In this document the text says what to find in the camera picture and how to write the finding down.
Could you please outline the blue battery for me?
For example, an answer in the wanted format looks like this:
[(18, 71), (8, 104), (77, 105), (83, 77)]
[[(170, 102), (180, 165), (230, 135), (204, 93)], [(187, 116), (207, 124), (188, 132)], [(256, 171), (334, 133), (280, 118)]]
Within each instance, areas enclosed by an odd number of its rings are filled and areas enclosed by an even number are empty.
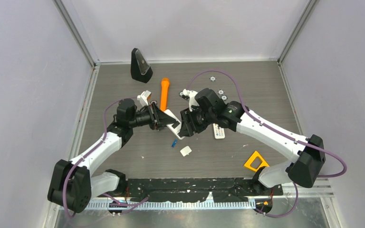
[(174, 147), (175, 147), (175, 145), (177, 144), (177, 142), (178, 142), (178, 140), (177, 140), (177, 139), (175, 139), (175, 140), (174, 140), (174, 142), (172, 143), (171, 147), (172, 147), (172, 148), (174, 148)]

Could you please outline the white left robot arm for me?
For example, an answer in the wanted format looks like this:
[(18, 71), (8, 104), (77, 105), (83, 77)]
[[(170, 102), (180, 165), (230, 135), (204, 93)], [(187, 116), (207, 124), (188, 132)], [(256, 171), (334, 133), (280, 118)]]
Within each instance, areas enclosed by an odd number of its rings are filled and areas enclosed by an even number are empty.
[(161, 130), (167, 126), (177, 127), (181, 122), (172, 114), (160, 110), (155, 102), (138, 109), (131, 98), (117, 101), (116, 114), (102, 136), (86, 151), (73, 159), (59, 160), (53, 170), (48, 188), (48, 201), (75, 213), (82, 212), (91, 198), (111, 192), (120, 197), (126, 193), (125, 175), (108, 169), (93, 176), (110, 155), (124, 147), (133, 136), (133, 129), (149, 126)]

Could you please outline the white battery cover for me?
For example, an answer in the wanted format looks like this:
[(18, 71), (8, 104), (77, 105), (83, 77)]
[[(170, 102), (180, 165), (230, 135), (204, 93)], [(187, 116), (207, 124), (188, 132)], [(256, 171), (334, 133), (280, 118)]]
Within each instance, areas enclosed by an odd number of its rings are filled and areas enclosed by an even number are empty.
[(192, 149), (190, 148), (190, 146), (185, 146), (180, 150), (180, 153), (183, 157), (189, 155), (192, 152)]

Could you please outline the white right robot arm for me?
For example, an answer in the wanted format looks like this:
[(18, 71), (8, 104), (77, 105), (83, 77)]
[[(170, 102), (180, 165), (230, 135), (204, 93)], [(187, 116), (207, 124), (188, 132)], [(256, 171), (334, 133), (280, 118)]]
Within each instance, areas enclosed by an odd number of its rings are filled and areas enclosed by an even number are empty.
[(256, 171), (252, 182), (255, 193), (264, 195), (272, 187), (289, 182), (304, 188), (313, 187), (326, 160), (319, 151), (324, 147), (321, 137), (314, 134), (307, 138), (287, 131), (261, 118), (240, 102), (225, 103), (209, 88), (200, 92), (184, 89), (180, 95), (189, 102), (189, 107), (180, 112), (180, 137), (191, 137), (209, 125), (217, 124), (257, 139), (287, 158), (286, 162)]

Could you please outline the red white remote control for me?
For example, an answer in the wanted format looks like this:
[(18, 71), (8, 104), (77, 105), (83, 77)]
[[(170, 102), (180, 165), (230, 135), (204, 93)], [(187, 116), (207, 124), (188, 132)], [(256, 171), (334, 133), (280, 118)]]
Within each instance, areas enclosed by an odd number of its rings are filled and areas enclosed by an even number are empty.
[(185, 138), (184, 136), (179, 135), (179, 132), (182, 127), (182, 122), (177, 118), (176, 115), (173, 114), (173, 112), (171, 110), (166, 109), (164, 112), (175, 120), (174, 123), (167, 125), (169, 130), (177, 137), (177, 139), (179, 139), (179, 140), (184, 139)]

